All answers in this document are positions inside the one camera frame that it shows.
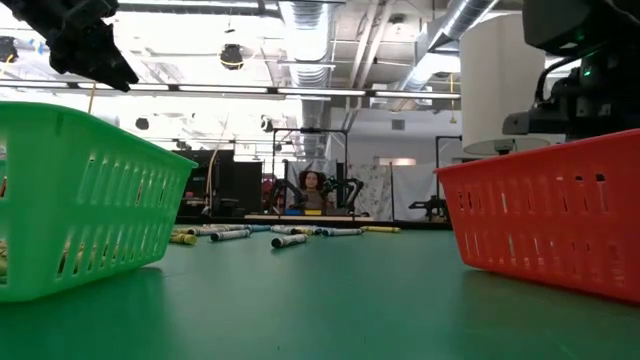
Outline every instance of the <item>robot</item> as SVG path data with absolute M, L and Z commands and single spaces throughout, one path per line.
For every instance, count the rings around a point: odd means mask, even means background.
M 113 41 L 117 0 L 0 0 L 46 39 L 49 62 L 115 89 L 128 91 L 135 72 Z M 639 128 L 640 2 L 637 0 L 523 0 L 527 44 L 564 57 L 545 70 L 530 110 L 511 114 L 503 133 L 567 134 L 567 139 Z M 545 98 L 547 75 L 582 59 Z
M 360 191 L 364 187 L 364 182 L 356 179 L 350 178 L 345 179 L 344 181 L 338 181 L 335 177 L 328 178 L 324 184 L 322 185 L 322 191 L 320 194 L 323 198 L 326 198 L 330 193 L 335 190 L 344 191 L 346 190 L 346 196 L 343 204 L 338 204 L 337 208 L 341 209 L 342 212 L 346 212 L 346 214 L 355 214 L 355 201 L 360 194 Z
M 113 16 L 117 0 L 0 0 L 18 20 L 26 21 L 46 39 L 49 64 L 67 72 L 129 91 L 138 76 L 114 43 Z
M 293 185 L 287 179 L 277 179 L 271 187 L 271 195 L 269 196 L 268 212 L 276 209 L 276 213 L 280 212 L 278 199 L 286 189 L 293 192 L 293 204 L 290 206 L 294 210 L 304 210 L 304 204 L 307 202 L 307 196 L 300 191 L 295 185 Z
M 540 75 L 532 108 L 509 115 L 504 134 L 571 141 L 640 128 L 639 1 L 524 0 L 522 14 L 526 43 L 564 59 Z M 547 75 L 580 59 L 545 98 Z

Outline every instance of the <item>exposed ductwork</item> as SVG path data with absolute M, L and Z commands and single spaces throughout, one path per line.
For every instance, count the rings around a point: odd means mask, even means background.
M 428 51 L 454 40 L 460 40 L 462 34 L 493 9 L 499 0 L 452 0 L 442 19 L 442 25 L 431 37 Z
M 333 5 L 319 2 L 280 2 L 280 11 L 288 33 L 287 55 L 291 60 L 304 61 L 305 65 L 289 68 L 295 87 L 324 88 L 329 85 L 330 69 L 326 66 L 307 65 L 322 63 L 329 53 L 329 38 Z M 330 114 L 325 101 L 302 100 L 302 127 L 328 128 Z M 306 137 L 304 153 L 308 156 L 323 154 L 314 138 Z
M 398 91 L 421 91 L 436 72 L 460 72 L 457 52 L 434 53 L 434 51 L 460 37 L 473 25 L 481 21 L 499 0 L 452 0 L 442 18 L 427 25 L 427 46 L 416 66 L 396 86 Z M 400 110 L 403 101 L 391 101 L 385 108 Z

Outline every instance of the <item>window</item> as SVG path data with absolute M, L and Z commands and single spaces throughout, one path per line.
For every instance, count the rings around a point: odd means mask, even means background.
M 376 161 L 379 165 L 389 165 L 393 166 L 412 166 L 416 164 L 416 159 L 412 158 L 381 158 L 376 157 L 378 160 Z

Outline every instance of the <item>desk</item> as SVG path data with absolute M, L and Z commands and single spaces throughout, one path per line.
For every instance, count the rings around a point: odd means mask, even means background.
M 316 221 L 374 221 L 372 217 L 353 217 L 353 216 L 307 216 L 307 215 L 245 215 L 246 220 L 305 220 L 309 222 Z
M 11 360 L 638 359 L 640 309 L 465 267 L 447 231 L 170 245 L 0 305 Z

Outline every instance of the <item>red basket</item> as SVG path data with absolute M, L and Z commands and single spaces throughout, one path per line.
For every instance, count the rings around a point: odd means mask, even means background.
M 465 264 L 640 302 L 640 131 L 438 169 Z

